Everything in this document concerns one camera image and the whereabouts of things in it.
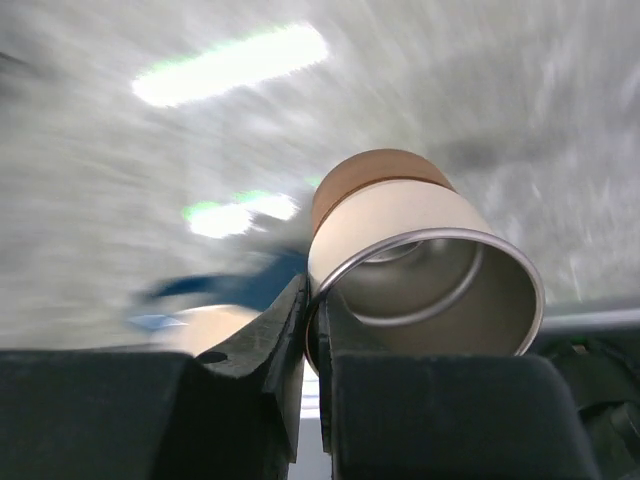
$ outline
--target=black plastic part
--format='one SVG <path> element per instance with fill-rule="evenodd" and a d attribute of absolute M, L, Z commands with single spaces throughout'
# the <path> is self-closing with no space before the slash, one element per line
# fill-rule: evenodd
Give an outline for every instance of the black plastic part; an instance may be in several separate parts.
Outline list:
<path fill-rule="evenodd" d="M 306 285 L 296 277 L 270 309 L 197 359 L 0 352 L 0 478 L 286 478 Z"/>
<path fill-rule="evenodd" d="M 625 403 L 611 412 L 611 425 L 625 443 L 629 455 L 640 464 L 640 409 L 636 404 Z"/>
<path fill-rule="evenodd" d="M 640 478 L 637 458 L 637 434 L 627 407 L 607 407 L 584 421 L 595 458 L 605 480 Z"/>
<path fill-rule="evenodd" d="M 578 410 L 585 414 L 604 405 L 640 402 L 631 373 L 604 353 L 578 350 L 551 361 L 569 384 Z"/>
<path fill-rule="evenodd" d="M 394 355 L 345 307 L 330 294 L 314 329 L 335 480 L 600 478 L 550 362 Z"/>
<path fill-rule="evenodd" d="M 589 313 L 603 311 L 603 317 L 599 322 L 602 325 L 602 329 L 598 332 L 590 332 L 585 335 L 585 332 L 576 330 L 576 328 L 565 328 L 564 330 L 558 329 L 545 329 L 542 328 L 538 333 L 533 345 L 529 349 L 530 353 L 545 354 L 550 348 L 554 348 L 555 345 L 562 342 L 576 342 L 579 343 L 583 340 L 604 342 L 613 346 L 617 350 L 623 352 L 632 362 L 635 363 L 635 368 L 631 370 L 636 371 L 638 378 L 640 378 L 640 328 L 635 327 L 636 323 L 629 322 L 628 328 L 620 330 L 619 325 L 614 325 L 614 328 L 607 330 L 607 310 L 614 310 L 616 307 L 624 307 L 625 305 L 632 307 L 637 305 L 637 301 L 629 303 L 624 300 L 612 300 L 610 302 L 592 302 L 584 303 L 581 305 L 568 305 L 558 306 L 546 309 L 545 314 L 549 316 L 562 316 L 576 313 Z M 597 322 L 597 316 L 591 315 L 592 321 Z"/>

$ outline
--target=fluorescent light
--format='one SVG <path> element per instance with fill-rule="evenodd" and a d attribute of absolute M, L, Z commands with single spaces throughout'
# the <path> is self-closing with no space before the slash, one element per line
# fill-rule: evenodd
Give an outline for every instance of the fluorescent light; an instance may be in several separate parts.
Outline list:
<path fill-rule="evenodd" d="M 291 25 L 156 68 L 133 82 L 133 92 L 153 106 L 175 106 L 286 75 L 327 55 L 327 45 L 315 29 Z"/>
<path fill-rule="evenodd" d="M 238 235 L 251 228 L 253 214 L 240 205 L 225 205 L 194 212 L 189 218 L 191 231 L 210 238 Z"/>
<path fill-rule="evenodd" d="M 304 181 L 307 182 L 312 187 L 317 187 L 322 182 L 322 177 L 321 176 L 307 177 L 304 179 Z"/>
<path fill-rule="evenodd" d="M 257 198 L 242 206 L 254 213 L 261 213 L 280 220 L 289 220 L 298 211 L 297 205 L 287 195 L 273 195 Z"/>

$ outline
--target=metal rim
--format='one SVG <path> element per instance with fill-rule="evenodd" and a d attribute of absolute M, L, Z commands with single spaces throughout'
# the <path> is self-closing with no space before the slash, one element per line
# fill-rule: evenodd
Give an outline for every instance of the metal rim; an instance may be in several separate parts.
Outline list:
<path fill-rule="evenodd" d="M 385 250 L 381 255 L 372 257 L 369 260 L 365 260 L 363 263 L 386 263 L 393 260 L 398 260 L 399 258 L 406 257 L 411 252 L 415 251 L 420 247 L 420 245 L 422 245 L 422 242 L 408 244 L 409 248 L 406 249 L 403 247 L 399 247 L 397 249 L 389 248 Z"/>
<path fill-rule="evenodd" d="M 467 228 L 426 228 L 421 230 L 413 230 L 411 232 L 404 232 L 393 237 L 389 237 L 385 240 L 381 240 L 373 245 L 361 250 L 355 255 L 345 260 L 339 265 L 327 278 L 322 282 L 316 293 L 311 298 L 308 307 L 305 311 L 306 333 L 305 333 L 305 356 L 307 361 L 311 365 L 311 368 L 318 373 L 314 359 L 310 354 L 310 326 L 316 315 L 318 307 L 326 299 L 329 291 L 333 286 L 340 281 L 345 275 L 351 272 L 361 263 L 367 261 L 371 257 L 375 257 L 380 253 L 390 248 L 401 247 L 403 245 L 422 242 L 435 239 L 459 239 L 459 240 L 472 240 L 483 245 L 495 247 L 515 258 L 525 272 L 529 276 L 531 283 L 534 286 L 536 295 L 536 309 L 534 312 L 533 322 L 531 328 L 527 332 L 527 335 L 523 339 L 518 349 L 514 352 L 514 355 L 521 355 L 527 351 L 527 349 L 533 343 L 535 336 L 542 324 L 542 313 L 544 310 L 544 289 L 542 288 L 542 278 L 536 270 L 535 266 L 529 260 L 529 258 L 518 250 L 514 245 L 509 242 L 491 235 L 489 233 L 480 232 L 478 230 L 470 230 Z"/>
<path fill-rule="evenodd" d="M 484 259 L 484 245 L 482 243 L 477 243 L 475 252 L 473 254 L 473 260 L 471 261 L 471 265 L 467 269 L 462 280 L 458 282 L 458 284 L 452 288 L 449 292 L 447 292 L 442 298 L 436 300 L 435 303 L 412 313 L 411 315 L 405 315 L 400 318 L 395 318 L 393 320 L 378 320 L 376 318 L 371 317 L 363 317 L 359 316 L 358 320 L 368 325 L 370 327 L 377 328 L 385 328 L 385 327 L 401 327 L 403 325 L 413 325 L 414 323 L 421 323 L 428 321 L 431 317 L 441 314 L 445 310 L 448 310 L 452 307 L 460 297 L 462 297 L 467 290 L 473 284 L 473 281 L 478 275 L 480 271 L 480 267 L 482 267 L 482 260 Z"/>

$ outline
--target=small hole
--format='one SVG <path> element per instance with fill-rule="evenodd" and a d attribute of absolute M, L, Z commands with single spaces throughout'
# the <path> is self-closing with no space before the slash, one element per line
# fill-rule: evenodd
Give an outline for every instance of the small hole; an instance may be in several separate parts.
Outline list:
<path fill-rule="evenodd" d="M 222 352 L 203 352 L 198 355 L 198 360 L 202 363 L 219 363 L 227 359 L 227 354 Z"/>

